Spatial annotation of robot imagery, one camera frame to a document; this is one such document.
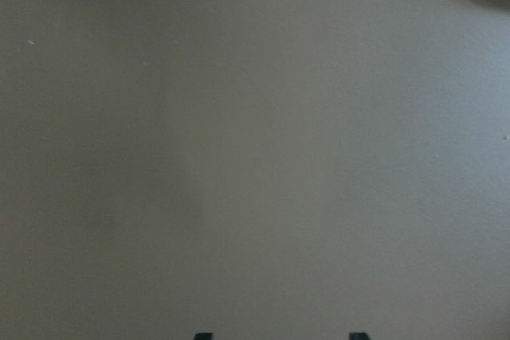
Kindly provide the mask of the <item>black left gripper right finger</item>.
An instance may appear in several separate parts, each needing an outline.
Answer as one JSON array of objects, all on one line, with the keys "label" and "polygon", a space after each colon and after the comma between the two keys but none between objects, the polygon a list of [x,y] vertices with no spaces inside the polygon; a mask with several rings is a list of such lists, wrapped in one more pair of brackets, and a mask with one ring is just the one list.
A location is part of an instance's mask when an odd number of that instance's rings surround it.
[{"label": "black left gripper right finger", "polygon": [[351,332],[348,335],[349,340],[371,340],[371,337],[366,332]]}]

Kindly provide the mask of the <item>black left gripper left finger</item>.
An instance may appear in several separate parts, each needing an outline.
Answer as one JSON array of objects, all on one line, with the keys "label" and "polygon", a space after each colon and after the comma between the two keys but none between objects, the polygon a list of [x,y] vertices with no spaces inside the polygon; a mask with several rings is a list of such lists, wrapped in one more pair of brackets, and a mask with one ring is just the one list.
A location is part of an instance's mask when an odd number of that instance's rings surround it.
[{"label": "black left gripper left finger", "polygon": [[214,340],[214,334],[212,332],[197,333],[194,340]]}]

